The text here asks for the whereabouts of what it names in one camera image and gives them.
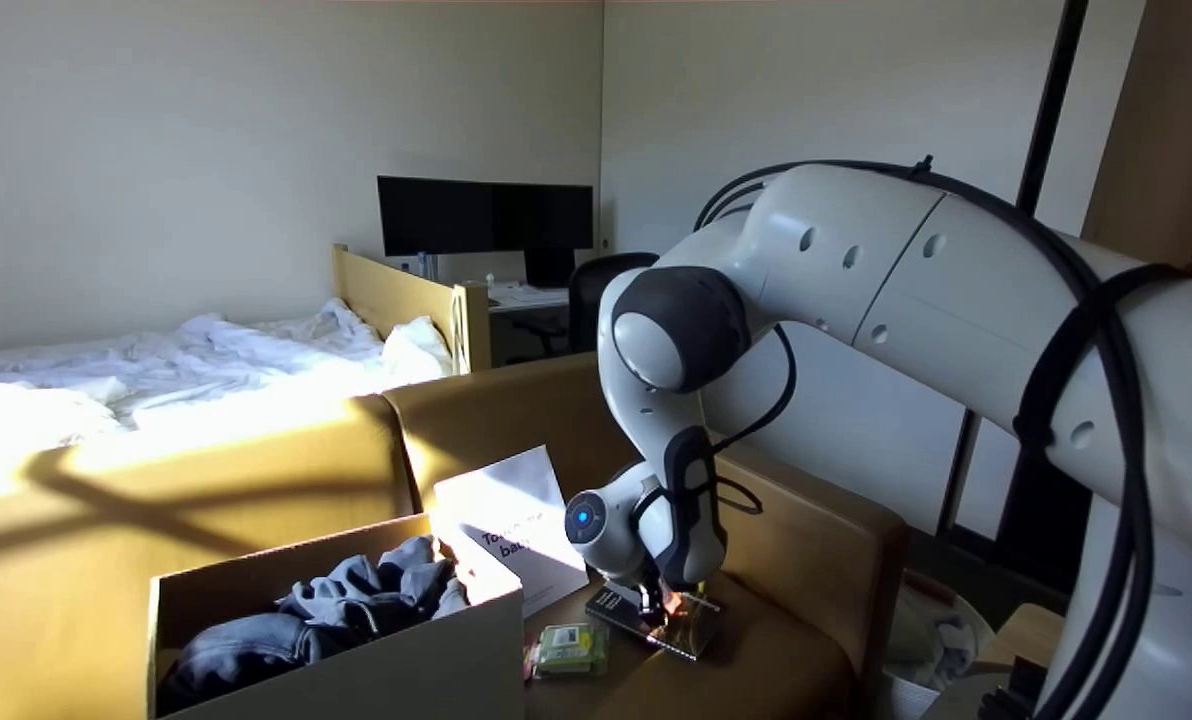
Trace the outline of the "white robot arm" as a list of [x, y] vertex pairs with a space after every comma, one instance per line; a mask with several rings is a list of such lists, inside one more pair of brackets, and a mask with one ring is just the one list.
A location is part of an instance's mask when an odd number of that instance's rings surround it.
[[1074, 621], [1034, 720], [1192, 720], [1192, 274], [872, 158], [762, 173], [601, 297], [594, 375], [638, 459], [567, 504], [609, 581], [695, 588], [727, 551], [699, 393], [814, 328], [1012, 431], [1091, 492]]

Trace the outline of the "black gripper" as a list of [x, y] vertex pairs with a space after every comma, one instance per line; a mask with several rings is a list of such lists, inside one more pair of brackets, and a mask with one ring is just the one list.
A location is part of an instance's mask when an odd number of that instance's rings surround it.
[[699, 584], [673, 588], [661, 573], [629, 573], [613, 576], [609, 588], [634, 612], [634, 617], [673, 617], [682, 612], [692, 601], [704, 597]]

